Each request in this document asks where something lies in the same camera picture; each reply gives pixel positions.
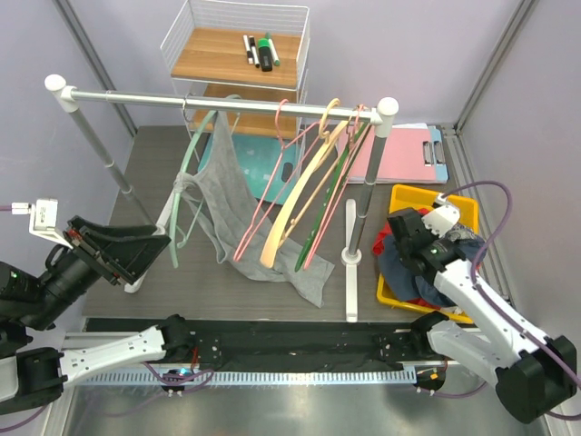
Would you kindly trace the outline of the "mint green hanger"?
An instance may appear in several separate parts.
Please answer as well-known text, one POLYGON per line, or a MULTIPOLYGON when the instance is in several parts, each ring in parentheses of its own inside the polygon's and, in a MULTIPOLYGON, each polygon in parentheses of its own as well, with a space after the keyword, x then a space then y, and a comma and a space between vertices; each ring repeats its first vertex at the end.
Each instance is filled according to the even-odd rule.
POLYGON ((200 226, 212 243, 218 263, 233 261, 232 256, 250 220, 250 206, 254 198, 234 151, 227 114, 210 111, 205 115, 202 127, 207 124, 213 125, 208 161, 197 173, 187 172, 190 155, 201 138, 202 132, 198 130, 192 137, 182 160, 181 171, 173 183, 169 234, 172 237, 170 253, 175 267, 179 265, 177 251, 188 242, 192 233, 190 230, 183 231, 177 223, 182 203, 186 203, 192 211, 190 226, 200 226))

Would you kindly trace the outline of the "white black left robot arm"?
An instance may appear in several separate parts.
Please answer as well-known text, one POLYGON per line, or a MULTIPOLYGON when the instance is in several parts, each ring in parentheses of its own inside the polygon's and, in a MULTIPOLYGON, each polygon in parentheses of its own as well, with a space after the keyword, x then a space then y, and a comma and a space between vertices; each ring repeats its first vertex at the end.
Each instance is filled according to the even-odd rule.
POLYGON ((2 263, 2 414, 42 408, 66 388, 118 366, 192 355, 194 339, 178 314, 120 341, 60 348, 66 333, 80 329, 84 296, 96 283, 136 284, 171 241, 155 224, 100 225, 75 216, 40 275, 2 263))

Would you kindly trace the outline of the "red t-shirt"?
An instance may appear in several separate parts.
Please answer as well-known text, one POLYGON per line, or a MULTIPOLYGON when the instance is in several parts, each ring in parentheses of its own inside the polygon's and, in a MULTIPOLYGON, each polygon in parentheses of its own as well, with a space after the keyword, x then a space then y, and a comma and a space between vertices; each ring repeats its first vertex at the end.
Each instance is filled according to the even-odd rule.
MULTIPOLYGON (((426 208, 420 208, 420 209, 416 209, 416 210, 418 210, 422 215, 425 215, 425 214, 430 212, 430 209, 426 209, 426 208)), ((392 246, 394 246, 395 249, 397 250, 397 248, 394 244, 394 238, 391 234, 391 230, 390 230, 390 227, 388 224, 388 217, 387 217, 387 221, 386 221, 384 227, 378 233, 376 240, 372 246, 372 252, 376 255, 383 254, 388 250, 388 247, 390 244, 392 246)))

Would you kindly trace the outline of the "navy blue garment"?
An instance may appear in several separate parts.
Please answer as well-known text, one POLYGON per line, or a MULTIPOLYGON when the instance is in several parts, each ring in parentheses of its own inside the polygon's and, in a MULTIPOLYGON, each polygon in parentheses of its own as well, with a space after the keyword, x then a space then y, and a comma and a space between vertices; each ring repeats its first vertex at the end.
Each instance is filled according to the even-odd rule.
MULTIPOLYGON (((457 224, 446 234, 446 238, 457 245, 470 261, 473 261, 485 240, 468 227, 457 224)), ((426 302, 445 308, 456 306, 446 295, 438 291, 421 276, 414 275, 399 258, 399 253, 391 244, 388 250, 376 255, 379 272, 391 290, 403 301, 408 297, 420 297, 426 302)))

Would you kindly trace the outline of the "grey garment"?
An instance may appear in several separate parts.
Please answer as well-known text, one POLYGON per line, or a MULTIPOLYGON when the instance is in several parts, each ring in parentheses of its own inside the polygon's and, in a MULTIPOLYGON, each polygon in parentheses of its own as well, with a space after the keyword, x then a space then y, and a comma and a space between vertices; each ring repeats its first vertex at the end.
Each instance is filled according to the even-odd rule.
POLYGON ((198 216, 197 223, 212 242, 217 262, 231 263, 250 280, 288 282, 303 299, 322 307, 323 288, 334 264, 317 255, 308 269, 296 272, 301 246, 292 239, 279 249, 273 267, 260 263, 271 221, 264 212, 256 211, 258 202, 235 156, 226 114, 212 111, 208 119, 217 123, 209 160, 194 175, 178 173, 174 191, 198 216))

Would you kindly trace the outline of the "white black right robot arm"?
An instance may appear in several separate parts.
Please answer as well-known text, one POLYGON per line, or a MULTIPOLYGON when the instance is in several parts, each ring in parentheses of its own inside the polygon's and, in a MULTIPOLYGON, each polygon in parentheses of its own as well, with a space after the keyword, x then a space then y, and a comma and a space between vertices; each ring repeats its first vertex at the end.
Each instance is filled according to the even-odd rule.
POLYGON ((423 316, 409 345, 428 359, 447 356, 495 389, 506 411, 530 423, 576 395, 577 351, 565 336, 550 337, 511 307, 478 274, 477 259, 447 234, 458 223, 453 205, 427 214, 406 208, 388 217, 399 260, 448 297, 480 329, 465 332, 444 313, 423 316))

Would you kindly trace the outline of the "wooden hanger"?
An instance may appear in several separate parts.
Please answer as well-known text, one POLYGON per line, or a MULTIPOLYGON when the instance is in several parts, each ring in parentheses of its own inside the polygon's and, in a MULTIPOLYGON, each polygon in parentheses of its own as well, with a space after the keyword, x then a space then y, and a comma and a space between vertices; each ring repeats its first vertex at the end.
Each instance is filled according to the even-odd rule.
POLYGON ((337 141, 339 134, 349 124, 349 121, 341 121, 332 132, 326 130, 326 122, 329 112, 339 104, 339 98, 334 98, 328 103, 325 112, 321 116, 319 125, 319 138, 323 141, 323 143, 319 150, 311 158, 306 169, 301 174, 298 182, 296 182, 295 186, 292 188, 289 197, 281 207, 277 218, 271 227, 271 230, 262 248, 260 257, 261 264, 267 268, 272 268, 274 265, 276 253, 282 245, 283 235, 287 226, 287 222, 291 218, 291 213, 297 201, 299 200, 306 183, 326 160, 331 148, 337 141))

